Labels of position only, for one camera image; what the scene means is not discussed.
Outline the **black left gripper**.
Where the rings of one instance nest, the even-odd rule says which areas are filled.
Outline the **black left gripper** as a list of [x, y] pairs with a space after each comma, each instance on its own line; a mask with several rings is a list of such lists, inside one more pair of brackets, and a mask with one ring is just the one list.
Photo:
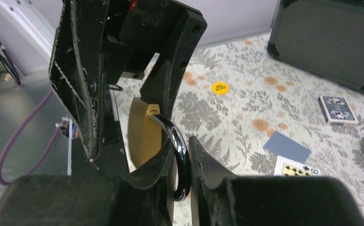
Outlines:
[[102, 149], [105, 78], [143, 73], [160, 55], [140, 89], [170, 119], [184, 73], [207, 22], [176, 0], [65, 0], [56, 29], [49, 81], [80, 131], [88, 159]]

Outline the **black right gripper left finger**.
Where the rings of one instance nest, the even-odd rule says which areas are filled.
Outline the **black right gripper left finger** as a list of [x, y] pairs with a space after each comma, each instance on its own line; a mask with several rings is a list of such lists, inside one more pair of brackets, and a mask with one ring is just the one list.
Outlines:
[[171, 143], [123, 177], [24, 176], [0, 198], [0, 226], [170, 226]]

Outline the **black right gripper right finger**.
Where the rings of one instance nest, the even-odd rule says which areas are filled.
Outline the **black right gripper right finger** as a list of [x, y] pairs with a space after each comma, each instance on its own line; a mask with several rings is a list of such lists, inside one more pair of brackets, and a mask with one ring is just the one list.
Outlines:
[[364, 226], [336, 178], [238, 176], [189, 138], [194, 226]]

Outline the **brass padlock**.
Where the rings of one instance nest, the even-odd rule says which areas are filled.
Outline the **brass padlock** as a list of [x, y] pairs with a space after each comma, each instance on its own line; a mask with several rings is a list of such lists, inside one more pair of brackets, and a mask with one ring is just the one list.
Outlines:
[[178, 127], [161, 115], [158, 104], [148, 104], [133, 98], [128, 121], [128, 146], [130, 158], [136, 168], [153, 158], [162, 147], [162, 133], [170, 140], [178, 169], [178, 186], [174, 192], [176, 201], [183, 201], [191, 187], [190, 157], [186, 142]]

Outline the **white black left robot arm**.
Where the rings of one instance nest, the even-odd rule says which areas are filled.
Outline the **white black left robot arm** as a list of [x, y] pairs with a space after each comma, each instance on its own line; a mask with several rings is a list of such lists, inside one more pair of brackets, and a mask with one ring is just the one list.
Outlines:
[[53, 27], [31, 0], [0, 0], [0, 15], [48, 61], [52, 90], [80, 131], [88, 160], [126, 154], [109, 100], [109, 85], [142, 79], [145, 103], [172, 115], [186, 67], [207, 22], [176, 0], [65, 0]]

